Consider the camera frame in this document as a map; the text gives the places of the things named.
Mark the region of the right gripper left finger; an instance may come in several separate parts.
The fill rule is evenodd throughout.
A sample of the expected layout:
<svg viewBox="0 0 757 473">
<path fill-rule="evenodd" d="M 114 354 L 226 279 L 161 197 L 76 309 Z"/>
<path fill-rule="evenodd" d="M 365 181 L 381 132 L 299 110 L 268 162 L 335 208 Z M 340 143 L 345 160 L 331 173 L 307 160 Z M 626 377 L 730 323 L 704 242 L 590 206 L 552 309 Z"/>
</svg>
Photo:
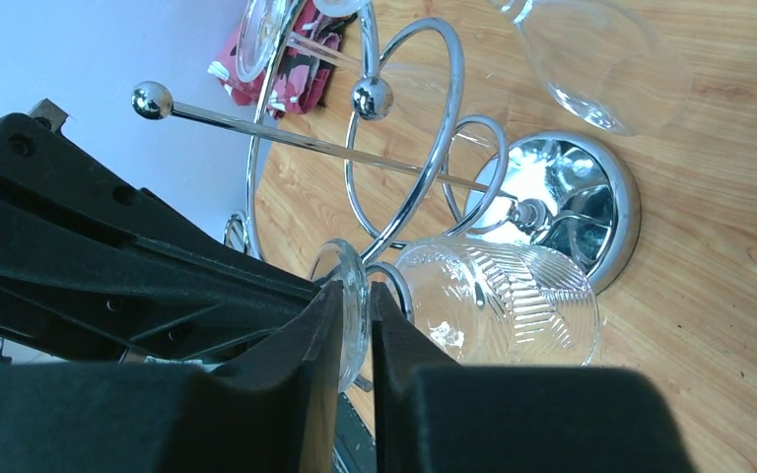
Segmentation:
<svg viewBox="0 0 757 473">
<path fill-rule="evenodd" d="M 343 289 L 212 371 L 0 365 L 0 472 L 328 472 Z"/>
</svg>

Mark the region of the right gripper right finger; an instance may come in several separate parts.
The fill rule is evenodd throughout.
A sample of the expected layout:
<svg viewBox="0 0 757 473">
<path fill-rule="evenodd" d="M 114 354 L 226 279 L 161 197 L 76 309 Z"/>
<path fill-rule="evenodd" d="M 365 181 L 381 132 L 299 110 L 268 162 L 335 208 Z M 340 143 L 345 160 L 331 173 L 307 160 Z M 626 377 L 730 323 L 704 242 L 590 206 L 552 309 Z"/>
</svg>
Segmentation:
<svg viewBox="0 0 757 473">
<path fill-rule="evenodd" d="M 381 472 L 691 472 L 670 410 L 625 369 L 463 366 L 371 288 Z"/>
</svg>

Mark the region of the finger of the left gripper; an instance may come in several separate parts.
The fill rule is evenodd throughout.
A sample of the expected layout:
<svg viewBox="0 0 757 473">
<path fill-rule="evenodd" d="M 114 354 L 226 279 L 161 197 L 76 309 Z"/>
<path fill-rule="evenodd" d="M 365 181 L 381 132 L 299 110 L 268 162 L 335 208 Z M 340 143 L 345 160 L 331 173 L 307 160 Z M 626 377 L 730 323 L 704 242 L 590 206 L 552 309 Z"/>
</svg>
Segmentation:
<svg viewBox="0 0 757 473">
<path fill-rule="evenodd" d="M 216 242 L 36 119 L 0 118 L 0 337 L 70 361 L 221 359 L 317 291 Z"/>
</svg>

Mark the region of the chrome wine glass rack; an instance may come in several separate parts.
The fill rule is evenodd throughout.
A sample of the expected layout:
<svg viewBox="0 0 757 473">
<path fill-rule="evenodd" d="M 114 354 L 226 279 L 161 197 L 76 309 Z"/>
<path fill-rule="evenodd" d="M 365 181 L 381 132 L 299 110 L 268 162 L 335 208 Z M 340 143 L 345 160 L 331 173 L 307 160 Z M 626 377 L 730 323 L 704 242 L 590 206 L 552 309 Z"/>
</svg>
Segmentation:
<svg viewBox="0 0 757 473">
<path fill-rule="evenodd" d="M 363 254 L 370 266 L 388 248 L 401 249 L 402 229 L 426 193 L 439 183 L 455 223 L 451 235 L 469 235 L 490 242 L 546 246 L 569 256 L 585 271 L 592 287 L 606 289 L 621 273 L 636 245 L 640 198 L 626 165 L 598 141 L 575 133 L 545 131 L 506 142 L 503 127 L 488 115 L 461 115 L 464 55 L 453 27 L 438 18 L 418 20 L 385 47 L 377 46 L 375 10 L 369 1 L 344 5 L 361 25 L 362 57 L 355 63 L 360 78 L 351 93 L 352 114 L 344 145 L 298 135 L 242 120 L 173 99 L 162 84 L 144 82 L 132 93 L 134 110 L 142 117 L 169 116 L 236 131 L 253 141 L 268 140 L 315 151 L 344 161 L 344 182 L 350 206 L 362 228 L 373 238 Z M 384 69 L 390 56 L 411 36 L 438 33 L 447 45 L 448 83 L 440 92 L 445 103 L 435 143 L 423 167 L 382 158 L 355 149 L 358 125 L 386 117 L 393 104 Z M 470 124 L 488 126 L 495 138 L 494 154 L 475 180 L 448 171 L 449 147 Z M 379 230 L 367 218 L 355 187 L 354 163 L 413 175 L 415 185 L 401 209 Z"/>
</svg>

